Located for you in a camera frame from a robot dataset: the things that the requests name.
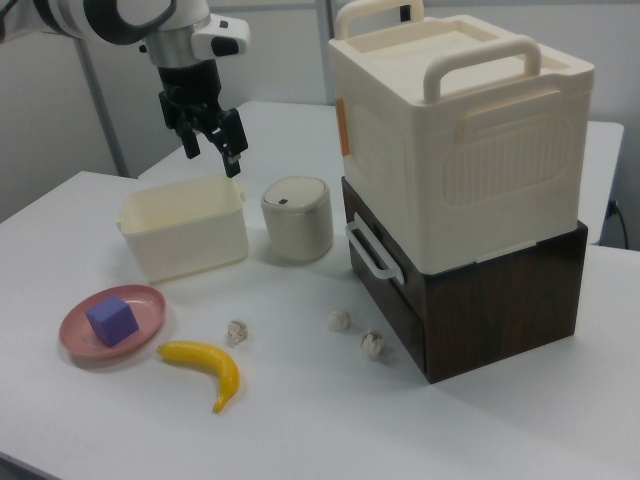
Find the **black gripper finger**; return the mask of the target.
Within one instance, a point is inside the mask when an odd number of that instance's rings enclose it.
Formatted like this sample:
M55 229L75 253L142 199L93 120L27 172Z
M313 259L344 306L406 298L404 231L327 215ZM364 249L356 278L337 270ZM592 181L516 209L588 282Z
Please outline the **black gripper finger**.
M197 140L198 120L188 109L179 107L174 130L181 139L188 159L193 159L200 154Z
M221 154L226 176L237 176L241 172L241 154L248 149L238 110L208 110L205 114L203 133Z

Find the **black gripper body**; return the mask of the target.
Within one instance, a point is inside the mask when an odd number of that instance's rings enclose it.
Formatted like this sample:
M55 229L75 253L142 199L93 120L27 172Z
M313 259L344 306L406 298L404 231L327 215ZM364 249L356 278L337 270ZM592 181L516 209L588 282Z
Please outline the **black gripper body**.
M218 129L221 82L215 60L181 68L158 68L163 90L159 93L165 125L178 127L179 117L194 116L206 130Z

